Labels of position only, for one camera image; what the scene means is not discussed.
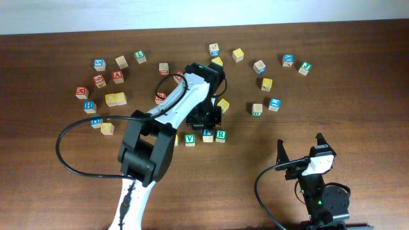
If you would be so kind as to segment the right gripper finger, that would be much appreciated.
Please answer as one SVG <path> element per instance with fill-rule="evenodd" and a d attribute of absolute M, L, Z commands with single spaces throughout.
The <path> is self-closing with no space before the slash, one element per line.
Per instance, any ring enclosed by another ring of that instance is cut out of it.
<path fill-rule="evenodd" d="M 334 150 L 327 143 L 322 133 L 317 133 L 316 140 L 317 145 L 314 147 L 316 156 L 334 155 Z"/>
<path fill-rule="evenodd" d="M 276 164 L 281 165 L 284 163 L 289 162 L 288 155 L 286 153 L 286 150 L 284 148 L 284 141 L 281 139 L 277 140 L 277 160 Z"/>

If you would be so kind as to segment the blue P block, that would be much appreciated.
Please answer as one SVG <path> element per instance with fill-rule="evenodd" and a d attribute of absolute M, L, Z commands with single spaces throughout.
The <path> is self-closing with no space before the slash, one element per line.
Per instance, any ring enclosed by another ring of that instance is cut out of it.
<path fill-rule="evenodd" d="M 203 142 L 213 142 L 213 133 L 209 129 L 204 129 L 202 131 Z"/>

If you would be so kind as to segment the green V block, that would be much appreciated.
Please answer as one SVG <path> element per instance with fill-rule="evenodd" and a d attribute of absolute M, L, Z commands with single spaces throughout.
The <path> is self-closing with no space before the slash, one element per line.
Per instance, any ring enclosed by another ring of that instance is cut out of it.
<path fill-rule="evenodd" d="M 191 147 L 196 145 L 196 138 L 194 134 L 185 134 L 185 145 Z"/>

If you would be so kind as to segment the yellow C block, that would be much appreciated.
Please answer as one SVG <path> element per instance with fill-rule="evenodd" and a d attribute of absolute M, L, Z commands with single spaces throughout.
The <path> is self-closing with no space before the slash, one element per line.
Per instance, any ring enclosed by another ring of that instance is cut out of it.
<path fill-rule="evenodd" d="M 174 146 L 178 146 L 178 135 L 175 135 Z"/>

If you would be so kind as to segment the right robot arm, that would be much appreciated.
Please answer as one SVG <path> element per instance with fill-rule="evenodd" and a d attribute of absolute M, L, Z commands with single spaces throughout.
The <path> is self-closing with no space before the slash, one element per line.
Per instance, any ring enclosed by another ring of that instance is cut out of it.
<path fill-rule="evenodd" d="M 351 190 L 340 183 L 325 183 L 337 156 L 321 133 L 316 135 L 317 144 L 307 156 L 290 160 L 284 142 L 277 141 L 277 169 L 285 171 L 287 180 L 296 180 L 301 188 L 309 220 L 302 222 L 302 229 L 374 229 L 368 224 L 346 224 L 350 214 Z"/>

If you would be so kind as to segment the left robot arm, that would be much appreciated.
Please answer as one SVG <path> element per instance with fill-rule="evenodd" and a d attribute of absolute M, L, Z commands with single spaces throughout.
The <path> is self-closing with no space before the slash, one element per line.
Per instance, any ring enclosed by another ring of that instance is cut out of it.
<path fill-rule="evenodd" d="M 178 127 L 186 123 L 194 130 L 213 130 L 221 124 L 215 98 L 225 80 L 222 66 L 192 63 L 161 104 L 132 113 L 118 155 L 124 178 L 110 229 L 141 228 L 150 192 L 170 166 Z"/>

